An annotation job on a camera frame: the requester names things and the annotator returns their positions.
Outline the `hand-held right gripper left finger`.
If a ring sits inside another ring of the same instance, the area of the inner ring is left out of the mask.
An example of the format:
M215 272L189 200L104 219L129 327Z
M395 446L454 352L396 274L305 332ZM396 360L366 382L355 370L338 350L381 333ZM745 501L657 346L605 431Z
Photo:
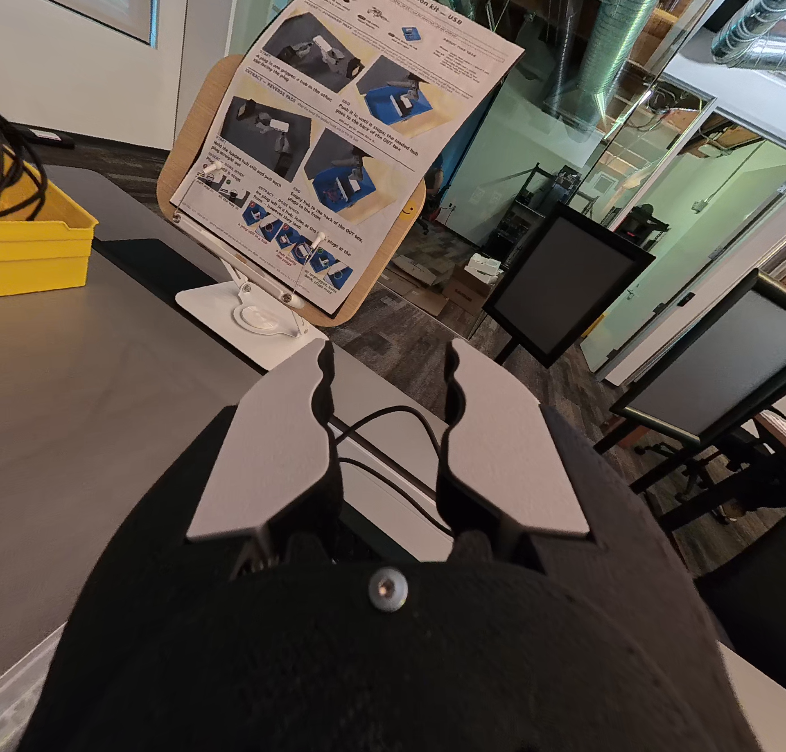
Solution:
M246 538L283 559L292 537L332 556L339 523L333 345L318 338L242 397L196 507L190 543Z

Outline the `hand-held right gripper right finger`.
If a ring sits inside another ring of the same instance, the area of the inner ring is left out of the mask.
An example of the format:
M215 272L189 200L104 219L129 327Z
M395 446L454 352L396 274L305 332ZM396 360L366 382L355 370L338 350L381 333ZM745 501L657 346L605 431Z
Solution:
M590 526L542 406L462 338L446 345L436 507L457 541L480 532L510 561L525 538L584 541Z

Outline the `thin black cable black plug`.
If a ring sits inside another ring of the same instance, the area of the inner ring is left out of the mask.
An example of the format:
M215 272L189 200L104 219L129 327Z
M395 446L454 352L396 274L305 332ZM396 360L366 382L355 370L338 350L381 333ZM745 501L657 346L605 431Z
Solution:
M426 431L426 434L427 434L427 437L429 439L429 442L431 443L431 446L432 446L433 450L435 451L435 454L436 454L437 458L440 457L440 444L439 444L439 442L437 440L436 433L434 432L433 428L431 427L431 425L429 424L429 422L427 421L425 416L422 413L420 413L418 410L416 410L415 408L410 406L410 405L387 406L387 407L384 407L382 409L379 409L377 411L374 411L372 413L367 414L366 416L364 416L361 419L357 420L355 423L347 426L343 431L341 431L339 433L339 435L334 437L334 441L335 441L336 446L339 446L339 444L342 443L345 439L349 439L349 438L353 437L359 431L359 429L363 428L368 423L370 423L372 421L375 421L376 419L379 419L381 417L393 414L393 413L408 413L408 414L411 414L412 416L414 416L418 420L418 422L421 424L423 429ZM452 531L448 527L446 527L445 525L443 525L442 523L437 521L437 519L434 516L432 516L414 498L412 498L410 495L408 495L408 493L406 491L404 491L402 488L400 488L395 482L393 482L392 480L388 479L388 477L386 477L385 475L379 473L376 469L371 468L367 464L361 463L361 462L355 460L354 458L339 456L338 457L338 461L339 461L339 463L348 464L348 465L351 465L353 467L356 467L356 468L366 472L368 475L372 476L374 479L378 480L379 482L382 482L384 485L389 487L391 490L393 490L394 492L398 493L400 498L404 499L412 508L417 510L418 513L421 514L433 527L435 527L441 533L446 534L449 538L451 538L451 539L454 538L454 534L452 533Z

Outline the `yellow storage bin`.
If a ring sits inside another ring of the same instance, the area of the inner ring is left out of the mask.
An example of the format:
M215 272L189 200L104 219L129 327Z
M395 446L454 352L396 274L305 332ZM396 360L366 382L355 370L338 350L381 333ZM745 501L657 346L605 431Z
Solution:
M53 183L42 193L41 173L25 168L2 189L1 295L84 286L98 221Z

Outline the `white metal stand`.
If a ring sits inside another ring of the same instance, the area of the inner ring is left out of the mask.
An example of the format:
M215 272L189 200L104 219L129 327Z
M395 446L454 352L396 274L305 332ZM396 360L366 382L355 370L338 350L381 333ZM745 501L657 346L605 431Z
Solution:
M216 256L230 275L228 282L184 290L176 304L236 348L264 371L270 371L315 340L327 337L304 317L304 300L263 272L240 252L176 211L182 233Z

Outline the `cardboard box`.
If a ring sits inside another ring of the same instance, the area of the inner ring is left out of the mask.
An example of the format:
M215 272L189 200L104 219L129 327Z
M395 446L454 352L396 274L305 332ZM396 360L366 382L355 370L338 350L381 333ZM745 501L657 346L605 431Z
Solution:
M456 264L441 294L469 315L477 315L489 299L501 274L489 275L473 267Z

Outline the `black office chair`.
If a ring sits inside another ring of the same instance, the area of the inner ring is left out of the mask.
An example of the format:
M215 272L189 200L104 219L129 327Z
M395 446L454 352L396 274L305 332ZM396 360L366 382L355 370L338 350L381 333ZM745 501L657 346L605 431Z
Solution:
M720 435L711 454L682 463L687 485L677 506L658 518L668 534L733 502L742 513L785 506L785 418L776 407L754 415L756 434L742 426Z

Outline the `black framed panel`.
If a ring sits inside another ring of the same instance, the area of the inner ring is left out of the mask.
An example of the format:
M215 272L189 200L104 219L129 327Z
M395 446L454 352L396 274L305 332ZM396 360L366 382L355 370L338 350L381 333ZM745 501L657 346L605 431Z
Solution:
M509 335L496 364L522 347L550 367L654 261L570 207L547 218L483 305Z
M638 425L702 448L784 396L785 288L755 269L614 402Z

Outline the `instruction sheet on wooden stand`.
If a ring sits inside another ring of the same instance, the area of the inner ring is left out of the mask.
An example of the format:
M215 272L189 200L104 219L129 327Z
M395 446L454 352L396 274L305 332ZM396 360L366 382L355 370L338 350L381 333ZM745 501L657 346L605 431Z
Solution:
M241 67L242 60L242 54L232 54L221 59L211 68L158 177L156 197L160 209L165 218L174 223L182 233L185 233L185 226L181 218L174 217L176 207L171 203L171 199L198 158L208 136L211 122L219 111L221 99L230 86L235 72ZM425 182L421 181L407 203L415 203L422 208L425 205L425 195ZM395 220L372 261L335 315L325 315L314 305L305 304L301 310L305 319L318 329L332 328L349 321L396 255L415 220L409 223L398 218Z

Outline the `printed instruction sheet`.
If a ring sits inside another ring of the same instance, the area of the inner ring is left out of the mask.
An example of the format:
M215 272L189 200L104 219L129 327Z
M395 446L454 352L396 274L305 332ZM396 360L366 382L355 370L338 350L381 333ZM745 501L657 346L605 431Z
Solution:
M241 61L171 203L332 316L523 54L434 0L294 0Z

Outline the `silver spiral duct pipe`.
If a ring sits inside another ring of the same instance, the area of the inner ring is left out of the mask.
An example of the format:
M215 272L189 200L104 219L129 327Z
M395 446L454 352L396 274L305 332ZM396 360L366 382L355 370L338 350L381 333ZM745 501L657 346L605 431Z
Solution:
M785 0L749 0L715 34L711 55L728 68L784 72L784 32L776 27L785 19Z
M596 15L567 108L568 123L581 132L604 119L627 60L660 0L603 0Z

